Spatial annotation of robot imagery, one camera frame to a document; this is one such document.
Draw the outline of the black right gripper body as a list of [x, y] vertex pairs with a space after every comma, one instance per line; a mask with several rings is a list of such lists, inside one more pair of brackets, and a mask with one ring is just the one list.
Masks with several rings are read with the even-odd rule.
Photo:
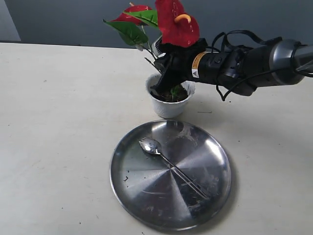
[[185, 47], [165, 43], [162, 39], [163, 56], [155, 61], [176, 61], [188, 67], [187, 81], [229, 86], [245, 77], [244, 55], [236, 50], [209, 51], [204, 38]]

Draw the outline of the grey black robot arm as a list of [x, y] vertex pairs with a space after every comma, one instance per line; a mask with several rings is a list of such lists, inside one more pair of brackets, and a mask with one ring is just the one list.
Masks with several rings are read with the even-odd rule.
[[155, 43], [163, 54], [154, 65], [161, 77], [157, 93], [184, 81], [224, 87], [228, 93], [250, 96], [259, 87], [295, 85], [313, 75], [313, 47], [281, 40], [258, 48], [243, 45], [215, 52], [204, 38], [190, 47]]

